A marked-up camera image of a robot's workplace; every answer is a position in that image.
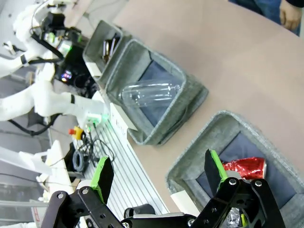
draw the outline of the beige tabletop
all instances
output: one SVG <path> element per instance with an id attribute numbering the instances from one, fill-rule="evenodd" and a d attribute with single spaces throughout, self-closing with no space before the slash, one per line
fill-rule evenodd
<path id="1" fill-rule="evenodd" d="M 195 75 L 205 103 L 161 147 L 132 142 L 169 210 L 165 175 L 220 110 L 245 117 L 304 173 L 304 42 L 223 0 L 130 0 L 114 21 Z"/>

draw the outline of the green strip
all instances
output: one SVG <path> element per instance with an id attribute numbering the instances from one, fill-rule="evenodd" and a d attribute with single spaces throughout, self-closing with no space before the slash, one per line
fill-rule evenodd
<path id="1" fill-rule="evenodd" d="M 96 191 L 98 192 L 98 195 L 99 195 L 99 197 L 100 197 L 100 199 L 101 199 L 101 201 L 102 201 L 103 203 L 105 203 L 105 202 L 104 202 L 103 195 L 102 195 L 102 193 L 101 193 L 101 189 L 100 189 L 100 187 L 99 187 L 99 185 L 98 185 L 98 182 L 99 182 L 99 178 L 100 178 L 101 171 L 102 171 L 103 168 L 104 168 L 105 161 L 106 161 L 108 158 L 109 158 L 109 156 L 106 156 L 106 157 L 103 157 L 102 159 L 99 160 L 99 163 L 98 163 L 98 165 L 97 165 L 96 171 L 95 171 L 94 176 L 93 176 L 92 181 L 91 181 L 91 188 L 92 188 L 93 190 L 96 190 Z"/>
<path id="2" fill-rule="evenodd" d="M 219 175 L 221 177 L 221 183 L 222 183 L 222 182 L 224 182 L 225 179 L 228 178 L 228 175 L 226 174 L 226 171 L 223 167 L 223 164 L 220 161 L 219 156 L 218 156 L 218 154 L 215 150 L 211 151 L 211 156 L 212 156 L 212 158 L 213 158 L 213 160 L 214 160 L 214 162 L 215 162 L 215 164 L 218 168 Z"/>

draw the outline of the bolt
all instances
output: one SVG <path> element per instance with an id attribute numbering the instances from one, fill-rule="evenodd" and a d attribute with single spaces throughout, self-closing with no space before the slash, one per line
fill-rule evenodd
<path id="1" fill-rule="evenodd" d="M 89 192 L 88 189 L 83 189 L 82 194 L 86 195 Z"/>
<path id="2" fill-rule="evenodd" d="M 187 224 L 188 224 L 188 227 L 192 226 L 192 224 L 194 223 L 195 219 L 191 218 L 188 220 Z"/>
<path id="3" fill-rule="evenodd" d="M 127 222 L 123 222 L 123 227 L 124 228 L 131 228 L 130 224 Z"/>
<path id="4" fill-rule="evenodd" d="M 237 184 L 237 181 L 235 179 L 231 179 L 231 180 L 229 180 L 229 184 L 235 185 L 235 184 Z"/>
<path id="5" fill-rule="evenodd" d="M 262 186 L 262 182 L 260 182 L 259 180 L 256 181 L 255 184 L 256 184 L 258 187 L 261 187 L 261 186 Z"/>

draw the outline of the gray felt basket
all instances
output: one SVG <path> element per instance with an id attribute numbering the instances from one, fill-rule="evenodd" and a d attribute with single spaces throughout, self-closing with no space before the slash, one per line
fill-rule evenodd
<path id="1" fill-rule="evenodd" d="M 273 169 L 279 171 L 281 178 L 275 190 L 267 176 L 265 177 L 272 192 L 288 193 L 284 189 L 286 185 L 290 185 L 293 189 L 293 194 L 281 207 L 279 206 L 286 227 L 304 227 L 304 182 L 299 173 L 259 130 L 242 117 L 228 111 L 221 111 L 213 116 L 198 137 L 174 163 L 166 176 L 167 187 L 171 194 L 185 190 L 197 208 L 202 211 L 210 200 L 210 196 L 198 182 L 204 174 L 205 151 L 216 150 L 221 158 L 221 152 L 226 150 L 240 133 L 264 154 L 266 161 L 272 163 Z M 275 177 L 269 173 L 268 178 L 271 180 Z"/>
<path id="2" fill-rule="evenodd" d="M 120 40 L 115 47 L 112 57 L 107 63 L 105 63 L 102 60 L 104 40 L 112 39 L 115 33 L 120 35 Z M 117 26 L 103 20 L 99 22 L 84 50 L 83 58 L 85 62 L 95 63 L 99 71 L 102 73 L 102 76 L 92 76 L 101 88 L 105 88 L 116 61 L 131 38 L 131 35 L 127 34 Z"/>
<path id="3" fill-rule="evenodd" d="M 180 90 L 155 126 L 142 109 L 126 107 L 120 98 L 126 85 L 140 80 L 151 62 L 156 62 L 170 73 L 170 77 L 181 81 Z M 141 145 L 164 144 L 189 119 L 208 94 L 208 90 L 195 77 L 187 75 L 170 60 L 136 39 L 129 41 L 123 50 L 105 90 L 111 102 L 120 105 L 138 129 L 129 129 L 128 132 Z"/>

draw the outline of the jeans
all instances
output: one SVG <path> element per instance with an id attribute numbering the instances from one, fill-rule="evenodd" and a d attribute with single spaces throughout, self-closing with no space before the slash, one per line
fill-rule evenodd
<path id="1" fill-rule="evenodd" d="M 281 0 L 229 0 L 239 6 L 245 7 L 254 11 L 273 22 L 281 25 L 280 20 L 280 4 Z M 300 36 L 301 24 L 292 31 L 297 36 Z"/>

